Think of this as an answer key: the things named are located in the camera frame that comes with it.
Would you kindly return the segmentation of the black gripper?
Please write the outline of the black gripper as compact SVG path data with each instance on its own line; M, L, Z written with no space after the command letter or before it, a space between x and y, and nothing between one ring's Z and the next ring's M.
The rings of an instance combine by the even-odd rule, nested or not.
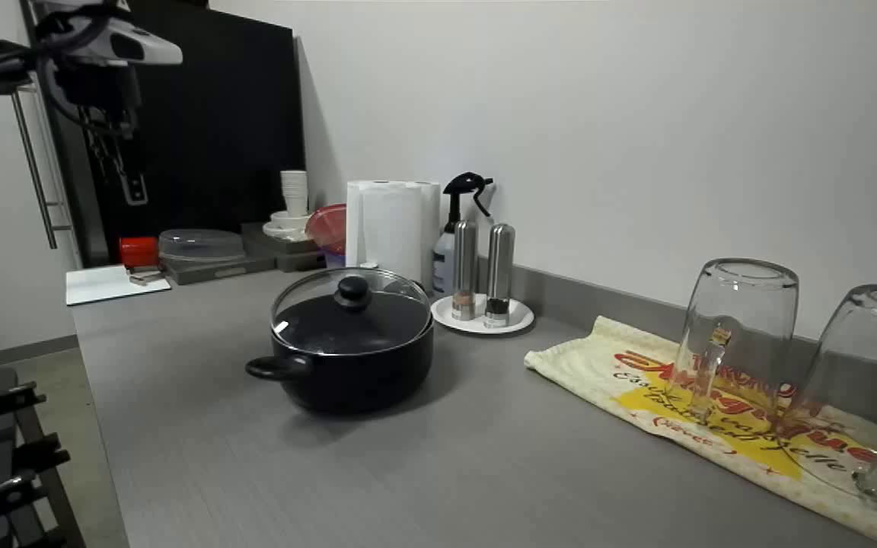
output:
M145 206L148 189L142 176L141 87L130 69L88 67L70 76L70 99L79 105L79 124L91 137L120 137L120 182L128 206Z

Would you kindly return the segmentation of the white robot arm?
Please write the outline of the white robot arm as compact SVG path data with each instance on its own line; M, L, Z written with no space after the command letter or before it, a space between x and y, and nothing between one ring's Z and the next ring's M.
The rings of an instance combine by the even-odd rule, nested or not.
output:
M183 49L141 27L128 0L33 0L33 40L53 41L45 82L60 87L58 110L86 135L97 179L128 206L148 204L137 165L141 67L178 67Z

